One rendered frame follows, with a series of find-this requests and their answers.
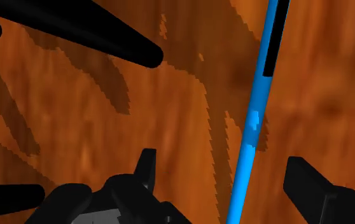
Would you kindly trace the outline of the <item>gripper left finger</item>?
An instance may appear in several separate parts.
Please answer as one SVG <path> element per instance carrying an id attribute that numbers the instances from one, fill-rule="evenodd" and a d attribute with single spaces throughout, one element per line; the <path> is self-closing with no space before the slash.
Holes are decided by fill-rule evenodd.
<path id="1" fill-rule="evenodd" d="M 153 195 L 156 153 L 143 149 L 132 174 L 111 176 L 96 192 L 80 183 L 56 187 L 24 224 L 192 224 Z"/>

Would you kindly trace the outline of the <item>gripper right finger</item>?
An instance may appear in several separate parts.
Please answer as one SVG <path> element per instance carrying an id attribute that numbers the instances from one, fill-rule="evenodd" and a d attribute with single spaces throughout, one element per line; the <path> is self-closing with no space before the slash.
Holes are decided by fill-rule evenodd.
<path id="1" fill-rule="evenodd" d="M 289 157 L 283 190 L 308 224 L 355 224 L 355 190 L 330 183 L 302 157 Z"/>

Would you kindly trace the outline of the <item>blue pen with black clip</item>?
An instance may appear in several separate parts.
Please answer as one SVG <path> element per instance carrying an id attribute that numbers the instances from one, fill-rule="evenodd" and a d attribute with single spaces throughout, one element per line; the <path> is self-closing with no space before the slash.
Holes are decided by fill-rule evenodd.
<path id="1" fill-rule="evenodd" d="M 240 224 L 290 0 L 269 0 L 226 224 Z"/>

